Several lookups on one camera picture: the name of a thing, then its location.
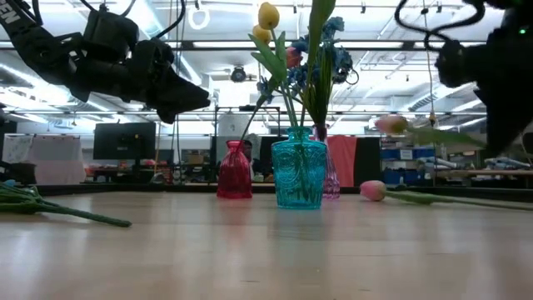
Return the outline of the dark round container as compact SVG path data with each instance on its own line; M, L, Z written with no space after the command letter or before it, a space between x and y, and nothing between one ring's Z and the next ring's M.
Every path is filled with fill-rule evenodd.
M10 168L12 178L22 185L33 185L36 180L36 165L29 162L13 163Z

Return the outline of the blue artificial flower bunch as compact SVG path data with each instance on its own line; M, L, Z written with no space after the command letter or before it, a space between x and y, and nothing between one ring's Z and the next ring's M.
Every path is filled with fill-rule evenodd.
M289 90L296 98L294 101L300 102L303 106L303 112L308 114L301 100L303 89L306 85L308 36L300 37L297 42L294 42L290 47L295 48L301 54L301 61L295 67L291 67L287 70Z
M345 83L352 70L351 54L337 46L337 32L343 32L342 17L330 17L322 26L321 40L307 59L307 111L314 122L316 139L326 140L326 115L335 84Z
M11 181L0 182L0 213L36 214L55 213L106 223L120 228L129 228L132 223L100 214L64 207L45 201L35 187L15 187Z

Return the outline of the black panel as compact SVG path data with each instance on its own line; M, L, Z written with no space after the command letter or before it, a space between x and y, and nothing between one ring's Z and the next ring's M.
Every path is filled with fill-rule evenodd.
M377 137L359 137L354 164L355 185L370 180L381 180L380 140Z

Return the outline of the pink glass vase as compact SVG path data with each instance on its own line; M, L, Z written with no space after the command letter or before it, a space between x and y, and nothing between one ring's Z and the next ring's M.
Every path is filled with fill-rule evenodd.
M325 123L313 125L315 139L326 145L326 176L324 180L323 197L326 199L338 199L340 197L340 182L327 142L328 128L329 126Z

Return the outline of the person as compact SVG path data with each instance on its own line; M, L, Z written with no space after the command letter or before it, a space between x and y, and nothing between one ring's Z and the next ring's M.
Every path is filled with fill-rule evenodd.
M267 171L267 162L252 156L253 145L249 140L243 141L243 153L249 162L250 178L256 182L256 176L262 176L264 182L269 172Z

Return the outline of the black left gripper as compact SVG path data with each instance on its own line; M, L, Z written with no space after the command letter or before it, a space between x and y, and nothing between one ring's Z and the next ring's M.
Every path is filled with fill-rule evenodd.
M172 69L171 48L156 37L141 41L138 26L123 15L91 11L81 48L71 88L81 100L95 92L144 102L165 123L174 122L177 109L211 104L208 91Z

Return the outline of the red glass vase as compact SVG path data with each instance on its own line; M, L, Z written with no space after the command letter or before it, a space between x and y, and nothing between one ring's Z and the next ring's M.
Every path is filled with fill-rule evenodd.
M242 140L227 141L227 154L219 167L217 196L225 199L252 198L250 163Z

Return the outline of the white patterned sheet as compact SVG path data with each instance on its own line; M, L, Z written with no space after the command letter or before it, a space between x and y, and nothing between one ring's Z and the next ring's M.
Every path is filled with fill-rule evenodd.
M6 163L24 163L32 146L33 136L6 136L3 142L2 160Z

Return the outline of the blue storage bins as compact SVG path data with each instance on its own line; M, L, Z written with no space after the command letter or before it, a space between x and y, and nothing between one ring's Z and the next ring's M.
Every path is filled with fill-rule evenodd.
M435 155L435 150L431 147L414 148L390 148L381 150L382 160L404 160L412 161L419 158L428 158Z

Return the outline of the black computer monitor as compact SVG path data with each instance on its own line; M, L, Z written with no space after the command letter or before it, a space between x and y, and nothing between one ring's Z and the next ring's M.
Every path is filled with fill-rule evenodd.
M154 122L99 123L94 130L93 158L153 159L156 129Z

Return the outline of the wooden workbench top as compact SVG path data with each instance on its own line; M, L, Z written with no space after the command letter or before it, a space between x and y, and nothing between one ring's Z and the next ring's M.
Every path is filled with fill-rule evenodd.
M471 177L471 176L530 176L533 170L437 170L432 173L437 177Z

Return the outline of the white covered board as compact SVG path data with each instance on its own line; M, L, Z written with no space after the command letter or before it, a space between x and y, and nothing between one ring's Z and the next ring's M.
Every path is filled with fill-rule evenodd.
M27 158L37 185L76 185L86 178L79 137L36 136Z

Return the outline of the teal embossed glass vase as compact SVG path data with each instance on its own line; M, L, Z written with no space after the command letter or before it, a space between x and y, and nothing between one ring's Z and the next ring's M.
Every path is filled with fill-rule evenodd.
M271 145L279 208L319 209L326 177L326 144L308 127L289 127L288 139Z

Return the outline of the orange-red panel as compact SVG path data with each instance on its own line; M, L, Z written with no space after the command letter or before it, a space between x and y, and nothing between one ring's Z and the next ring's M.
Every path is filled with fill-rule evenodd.
M335 135L327 138L328 150L341 188L354 187L356 137Z

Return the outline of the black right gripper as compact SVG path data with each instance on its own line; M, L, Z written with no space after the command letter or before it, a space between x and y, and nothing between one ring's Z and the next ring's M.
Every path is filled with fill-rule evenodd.
M486 149L506 151L533 121L533 108L495 106L514 103L533 89L533 39L503 39L464 47L448 41L436 60L441 83L457 88L477 85L476 96L487 106Z

